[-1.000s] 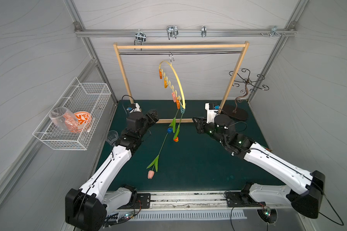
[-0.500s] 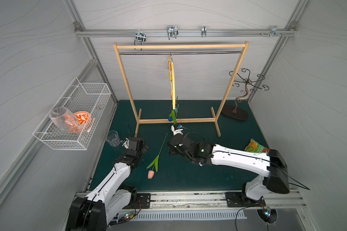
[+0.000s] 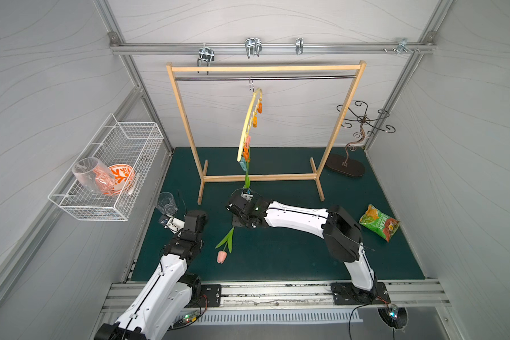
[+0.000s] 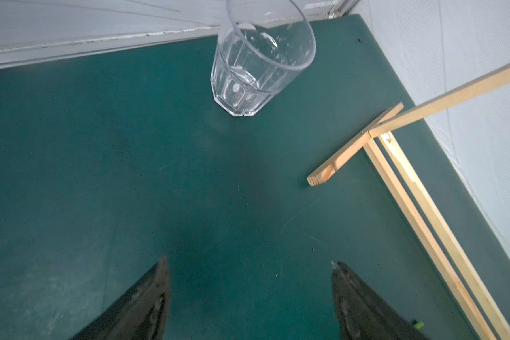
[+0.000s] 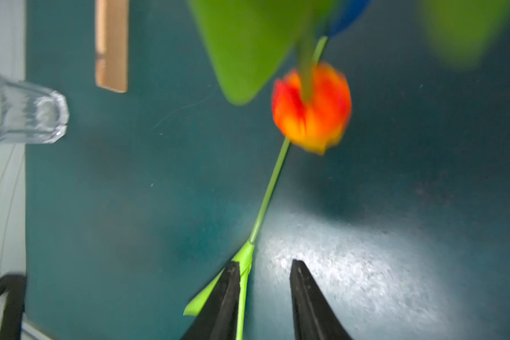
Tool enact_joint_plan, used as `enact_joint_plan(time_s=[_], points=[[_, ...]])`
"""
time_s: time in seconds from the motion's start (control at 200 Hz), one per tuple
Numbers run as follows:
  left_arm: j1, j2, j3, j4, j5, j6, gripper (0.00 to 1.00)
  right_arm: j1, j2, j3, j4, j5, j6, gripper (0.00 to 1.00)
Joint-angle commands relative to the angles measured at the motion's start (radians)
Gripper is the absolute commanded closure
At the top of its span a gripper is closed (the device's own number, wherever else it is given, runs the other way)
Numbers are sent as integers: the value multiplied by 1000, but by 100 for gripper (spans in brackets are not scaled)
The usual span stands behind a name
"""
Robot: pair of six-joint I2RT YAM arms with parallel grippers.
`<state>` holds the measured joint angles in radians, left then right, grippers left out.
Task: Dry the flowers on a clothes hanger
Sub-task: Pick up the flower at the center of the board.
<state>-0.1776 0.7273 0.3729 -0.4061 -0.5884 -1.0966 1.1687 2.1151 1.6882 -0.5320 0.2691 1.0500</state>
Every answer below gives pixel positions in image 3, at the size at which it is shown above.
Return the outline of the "pink artificial tulip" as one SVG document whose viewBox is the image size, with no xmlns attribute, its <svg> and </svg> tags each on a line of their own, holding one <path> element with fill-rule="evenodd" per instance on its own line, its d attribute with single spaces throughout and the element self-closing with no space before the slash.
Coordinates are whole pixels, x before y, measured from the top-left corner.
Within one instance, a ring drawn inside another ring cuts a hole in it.
<svg viewBox="0 0 510 340">
<path fill-rule="evenodd" d="M 228 255 L 232 253 L 234 233 L 235 227 L 232 227 L 224 238 L 215 246 L 215 249 L 219 250 L 217 254 L 217 262 L 219 264 L 225 263 Z"/>
</svg>

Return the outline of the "teal clothespin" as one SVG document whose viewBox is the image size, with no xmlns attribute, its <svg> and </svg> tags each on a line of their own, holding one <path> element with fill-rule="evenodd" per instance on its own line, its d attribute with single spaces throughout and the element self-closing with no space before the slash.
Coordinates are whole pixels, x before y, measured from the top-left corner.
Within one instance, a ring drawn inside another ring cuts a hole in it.
<svg viewBox="0 0 510 340">
<path fill-rule="evenodd" d="M 247 173 L 249 171 L 249 163 L 248 163 L 248 161 L 245 160 L 245 158 L 242 157 L 239 164 L 245 173 Z"/>
</svg>

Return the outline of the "orange artificial tulip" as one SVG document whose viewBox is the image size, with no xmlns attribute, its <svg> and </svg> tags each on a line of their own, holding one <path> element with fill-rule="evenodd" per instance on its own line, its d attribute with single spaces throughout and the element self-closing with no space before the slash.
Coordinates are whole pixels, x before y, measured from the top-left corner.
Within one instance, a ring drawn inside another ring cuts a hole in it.
<svg viewBox="0 0 510 340">
<path fill-rule="evenodd" d="M 251 181 L 250 181 L 250 177 L 249 177 L 249 163 L 246 163 L 244 188 L 250 188 L 250 186 L 251 186 Z"/>
</svg>

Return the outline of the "yellow clip hanger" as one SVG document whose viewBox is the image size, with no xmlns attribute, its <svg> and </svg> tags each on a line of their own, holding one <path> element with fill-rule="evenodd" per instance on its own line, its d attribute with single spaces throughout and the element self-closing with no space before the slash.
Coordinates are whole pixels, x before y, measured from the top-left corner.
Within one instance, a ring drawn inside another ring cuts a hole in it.
<svg viewBox="0 0 510 340">
<path fill-rule="evenodd" d="M 253 85 L 253 81 L 250 81 L 250 86 L 252 87 L 252 99 L 249 103 L 248 110 L 246 112 L 245 121 L 242 128 L 241 137 L 239 140 L 239 147 L 237 151 L 237 161 L 240 162 L 242 158 L 242 149 L 245 145 L 245 139 L 247 135 L 250 135 L 251 129 L 255 129 L 255 127 L 252 127 L 252 117 L 254 115 L 257 116 L 257 126 L 258 126 L 258 115 L 261 113 L 257 113 L 256 107 L 259 101 L 262 101 L 262 108 L 263 108 L 263 90 L 261 88 L 255 88 Z"/>
</svg>

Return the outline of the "pink clothespin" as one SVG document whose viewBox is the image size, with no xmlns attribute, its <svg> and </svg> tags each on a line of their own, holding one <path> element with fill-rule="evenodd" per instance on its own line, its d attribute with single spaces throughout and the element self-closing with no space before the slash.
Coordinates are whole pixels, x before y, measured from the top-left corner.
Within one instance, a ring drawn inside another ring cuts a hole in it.
<svg viewBox="0 0 510 340">
<path fill-rule="evenodd" d="M 246 139 L 245 139 L 245 145 L 244 145 L 244 147 L 245 147 L 246 149 L 249 149 L 249 148 L 250 148 L 250 142 L 251 142 L 251 136 L 250 136 L 250 135 L 247 135 L 247 136 L 246 136 Z"/>
</svg>

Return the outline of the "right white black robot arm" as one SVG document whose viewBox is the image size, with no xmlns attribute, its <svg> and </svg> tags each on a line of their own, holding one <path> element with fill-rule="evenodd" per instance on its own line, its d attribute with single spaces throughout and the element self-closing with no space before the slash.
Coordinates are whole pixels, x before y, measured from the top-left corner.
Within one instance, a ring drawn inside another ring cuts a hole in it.
<svg viewBox="0 0 510 340">
<path fill-rule="evenodd" d="M 349 283 L 333 283 L 330 290 L 337 305 L 390 304 L 384 286 L 379 284 L 366 256 L 361 225 L 344 208 L 311 209 L 266 200 L 242 189 L 229 198 L 225 208 L 232 213 L 232 225 L 240 228 L 287 228 L 323 239 L 331 257 L 342 263 Z"/>
</svg>

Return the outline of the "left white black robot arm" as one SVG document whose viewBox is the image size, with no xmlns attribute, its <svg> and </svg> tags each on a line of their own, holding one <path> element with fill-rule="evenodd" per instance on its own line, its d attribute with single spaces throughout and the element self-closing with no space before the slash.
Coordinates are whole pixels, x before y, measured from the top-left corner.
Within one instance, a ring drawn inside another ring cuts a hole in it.
<svg viewBox="0 0 510 340">
<path fill-rule="evenodd" d="M 159 265 L 130 307 L 113 324 L 102 324 L 95 339 L 163 339 L 185 306 L 201 293 L 200 279 L 188 274 L 203 248 L 204 211 L 188 211 L 183 226 L 164 247 Z"/>
</svg>

